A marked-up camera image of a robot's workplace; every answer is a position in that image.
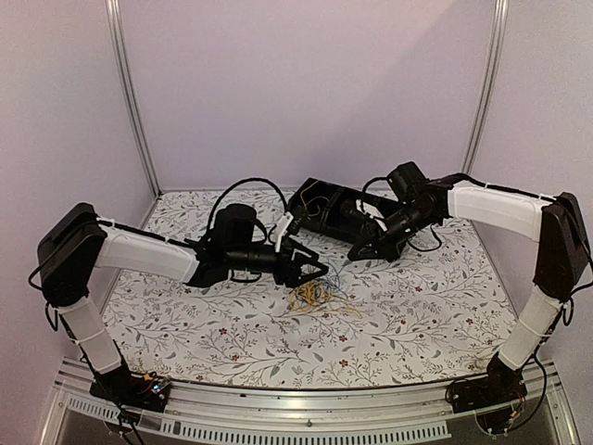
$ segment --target floral pattern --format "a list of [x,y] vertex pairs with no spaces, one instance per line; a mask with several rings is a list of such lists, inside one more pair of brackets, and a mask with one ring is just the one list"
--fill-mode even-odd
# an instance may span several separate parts
[[[165,194],[146,228],[198,239],[218,194]],[[253,205],[268,226],[282,214],[273,192],[232,192],[222,206],[231,202]],[[352,263],[346,243],[301,231],[299,241],[331,265],[340,287],[309,313],[291,310],[289,289],[270,276],[198,289],[124,271],[104,321],[134,370],[183,380],[352,388],[482,372],[515,316],[472,226],[448,220],[435,230],[442,248],[406,248],[393,263]],[[412,241],[435,244],[427,230]]]

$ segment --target vertical metal pole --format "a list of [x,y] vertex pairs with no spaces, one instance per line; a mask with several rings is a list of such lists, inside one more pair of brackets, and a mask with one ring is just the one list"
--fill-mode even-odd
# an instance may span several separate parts
[[136,93],[133,89],[132,75],[130,73],[130,65],[123,38],[120,2],[119,0],[106,0],[106,3],[111,42],[113,43],[113,50],[121,80],[121,89],[126,102],[126,108],[128,109],[128,116],[130,117],[130,124],[132,125],[136,147],[138,149],[138,154],[140,155],[140,160],[142,161],[142,166],[150,190],[155,197],[159,197],[161,195],[161,189],[158,184],[155,165],[150,155],[150,150],[148,149],[148,143],[146,142],[145,129],[140,118],[140,109],[138,108]]
[[486,73],[484,76],[484,83],[482,84],[482,93],[480,94],[480,102],[473,120],[470,142],[461,166],[461,171],[464,173],[470,173],[472,171],[478,147],[480,146],[480,140],[482,139],[482,133],[484,132],[490,99],[492,97],[492,92],[494,91],[494,84],[497,77],[498,63],[507,24],[508,8],[508,0],[497,0],[494,10],[492,35],[490,37],[490,49],[488,51],[488,59],[486,63]]

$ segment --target white wall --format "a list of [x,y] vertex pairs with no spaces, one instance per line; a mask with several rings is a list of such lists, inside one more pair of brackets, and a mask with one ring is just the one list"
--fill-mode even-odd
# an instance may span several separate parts
[[103,2],[5,3],[0,60],[0,443],[29,445],[69,349],[26,284],[37,243],[79,201],[138,224],[151,196]]
[[122,2],[163,189],[456,171],[495,2]]
[[[493,184],[580,200],[593,235],[593,3],[511,2],[492,106],[473,176]],[[536,246],[483,227],[486,247],[515,304],[534,275]],[[584,444],[593,443],[593,292],[576,298],[570,328],[559,327],[553,356]]]

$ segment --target floral tablecloth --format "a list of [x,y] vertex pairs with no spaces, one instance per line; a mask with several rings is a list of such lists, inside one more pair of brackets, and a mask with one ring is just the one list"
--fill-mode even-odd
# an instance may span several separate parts
[[[165,194],[146,229],[198,239],[218,194]],[[231,202],[253,205],[269,226],[282,214],[273,192],[233,192],[222,206]],[[271,276],[196,289],[124,271],[104,321],[134,370],[184,380],[345,388],[481,372],[515,315],[472,226],[449,220],[435,229],[442,248],[406,248],[391,264],[351,263],[347,244],[301,231],[299,241],[338,273],[342,296],[311,313],[291,311],[289,290]],[[429,231],[413,241],[435,243]]]

